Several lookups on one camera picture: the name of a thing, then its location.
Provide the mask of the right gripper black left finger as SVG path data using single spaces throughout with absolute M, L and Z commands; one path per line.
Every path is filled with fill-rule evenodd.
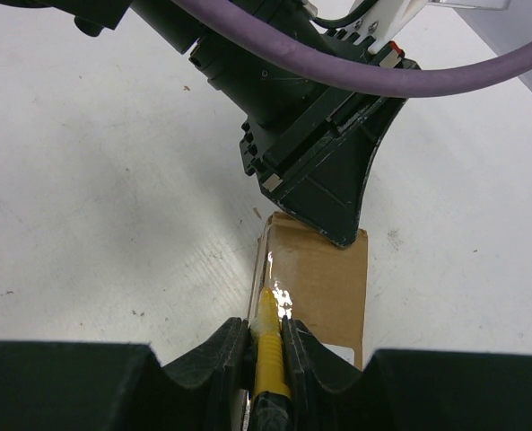
M 230 318 L 167 365 L 146 344 L 0 341 L 0 430 L 231 430 L 248 340 Z

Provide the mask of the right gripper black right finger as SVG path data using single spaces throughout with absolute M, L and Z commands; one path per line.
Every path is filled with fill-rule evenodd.
M 532 430 L 532 356 L 378 349 L 359 370 L 301 321 L 282 337 L 299 430 Z

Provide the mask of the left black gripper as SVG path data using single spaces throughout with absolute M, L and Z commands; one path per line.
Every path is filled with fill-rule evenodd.
M 248 116 L 240 141 L 245 173 L 286 214 L 338 248 L 351 246 L 371 166 L 406 99 L 319 84 L 202 24 L 188 41 L 189 61 Z

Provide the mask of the brown cardboard express box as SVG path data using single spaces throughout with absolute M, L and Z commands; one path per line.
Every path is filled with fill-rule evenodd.
M 362 370 L 368 237 L 359 231 L 341 250 L 305 224 L 279 212 L 266 221 L 258 240 L 249 306 L 249 353 L 245 363 L 247 427 L 257 348 L 250 325 L 261 290 L 270 288 L 283 319 L 301 321 L 325 347 Z

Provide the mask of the yellow utility knife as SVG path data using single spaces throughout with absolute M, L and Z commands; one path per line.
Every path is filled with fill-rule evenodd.
M 291 391 L 284 370 L 283 340 L 274 293 L 264 287 L 250 325 L 257 348 L 248 430 L 292 430 Z

